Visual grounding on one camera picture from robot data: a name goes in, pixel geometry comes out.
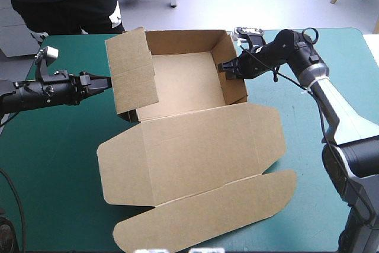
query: table surface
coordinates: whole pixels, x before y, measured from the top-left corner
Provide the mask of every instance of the table surface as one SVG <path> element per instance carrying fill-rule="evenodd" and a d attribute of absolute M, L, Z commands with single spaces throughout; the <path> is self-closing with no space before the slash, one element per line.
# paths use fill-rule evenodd
<path fill-rule="evenodd" d="M 363 117 L 379 123 L 379 68 L 360 31 L 320 29 L 316 49 L 330 78 Z M 267 31 L 271 41 L 277 31 Z M 44 45 L 59 49 L 49 68 L 108 75 L 104 40 L 109 35 L 51 36 Z M 281 72 L 291 75 L 287 65 Z M 269 171 L 292 168 L 297 189 L 274 217 L 204 242 L 228 251 L 333 251 L 349 212 L 321 160 L 316 104 L 293 84 L 266 73 L 246 81 L 249 101 L 279 109 L 287 151 Z M 114 225 L 147 208 L 108 205 L 102 196 L 96 149 L 128 129 L 115 114 L 112 90 L 79 106 L 20 113 L 0 137 L 1 167 L 13 178 L 23 201 L 30 251 L 117 251 Z M 0 178 L 0 206 L 19 228 L 16 203 Z"/>

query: cable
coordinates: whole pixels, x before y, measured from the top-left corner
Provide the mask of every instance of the cable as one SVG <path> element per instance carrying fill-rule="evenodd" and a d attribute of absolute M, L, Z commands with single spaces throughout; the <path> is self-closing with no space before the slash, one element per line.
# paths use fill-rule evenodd
<path fill-rule="evenodd" d="M 365 220 L 357 211 L 355 211 L 357 214 L 358 214 L 358 219 L 362 222 L 362 224 L 372 230 L 379 230 L 379 228 L 375 228 L 373 226 L 370 225 L 370 222 L 373 220 L 373 218 L 375 218 L 375 213 L 372 211 L 370 205 L 367 203 L 367 201 L 363 198 L 363 196 L 359 193 L 359 191 L 355 188 L 355 186 L 353 185 L 353 183 L 351 183 L 351 181 L 349 180 L 349 177 L 347 175 L 347 173 L 345 172 L 345 169 L 343 167 L 343 165 L 341 164 L 340 160 L 336 157 L 333 149 L 332 149 L 332 146 L 329 142 L 329 140 L 326 138 L 326 132 L 325 132 L 325 125 L 324 125 L 324 118 L 323 118 L 323 113 L 322 113 L 322 109 L 321 109 L 321 105 L 320 105 L 320 102 L 319 102 L 319 99 L 317 98 L 317 96 L 315 96 L 312 92 L 310 92 L 309 90 L 307 90 L 307 88 L 301 86 L 299 83 L 297 83 L 295 80 L 285 76 L 284 74 L 281 74 L 280 72 L 276 71 L 275 69 L 269 67 L 268 65 L 264 64 L 264 62 L 262 62 L 261 60 L 259 60 L 256 56 L 254 56 L 248 49 L 240 46 L 240 48 L 245 51 L 248 55 L 250 55 L 253 59 L 255 59 L 257 62 L 259 62 L 261 65 L 263 65 L 264 67 L 266 67 L 267 69 L 271 70 L 274 74 L 277 74 L 283 78 L 285 78 L 286 80 L 292 82 L 294 85 L 298 86 L 299 88 L 301 88 L 302 90 L 305 90 L 307 91 L 307 93 L 309 95 L 311 95 L 311 97 L 315 100 L 315 102 L 317 103 L 317 106 L 318 106 L 318 109 L 319 109 L 319 114 L 320 114 L 320 122 L 321 122 L 321 130 L 322 130 L 322 134 L 323 134 L 323 138 L 331 152 L 331 154 L 333 155 L 334 159 L 336 160 L 336 162 L 338 163 L 339 167 L 341 168 L 342 170 L 342 173 L 343 175 L 345 176 L 346 178 L 346 181 L 349 183 L 349 185 L 352 187 L 352 189 L 354 190 L 355 194 L 358 196 L 358 198 L 363 202 L 364 206 L 367 208 L 369 214 L 370 214 L 370 217 Z"/>
<path fill-rule="evenodd" d="M 25 225 L 25 214 L 24 214 L 23 205 L 21 204 L 21 199 L 16 191 L 16 188 L 12 182 L 11 177 L 9 177 L 9 175 L 2 168 L 0 168 L 0 173 L 4 176 L 9 186 L 11 187 L 11 190 L 17 202 L 18 211 L 20 213 L 20 219 L 21 219 L 21 234 L 22 234 L 22 243 L 23 243 L 22 252 L 26 253 L 26 225 Z"/>
<path fill-rule="evenodd" d="M 20 112 L 15 113 L 12 117 L 8 118 L 5 122 L 0 124 L 0 127 L 4 127 L 6 124 L 8 124 L 11 120 L 14 119 L 15 116 L 17 116 Z"/>

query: black pants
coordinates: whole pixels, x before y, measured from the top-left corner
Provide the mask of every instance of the black pants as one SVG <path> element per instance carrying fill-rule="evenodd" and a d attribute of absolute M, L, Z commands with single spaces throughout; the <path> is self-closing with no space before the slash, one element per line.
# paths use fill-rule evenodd
<path fill-rule="evenodd" d="M 89 34 L 121 34 L 124 31 L 117 0 L 44 3 L 12 0 L 12 6 L 38 41 L 48 35 L 81 34 L 82 29 Z"/>

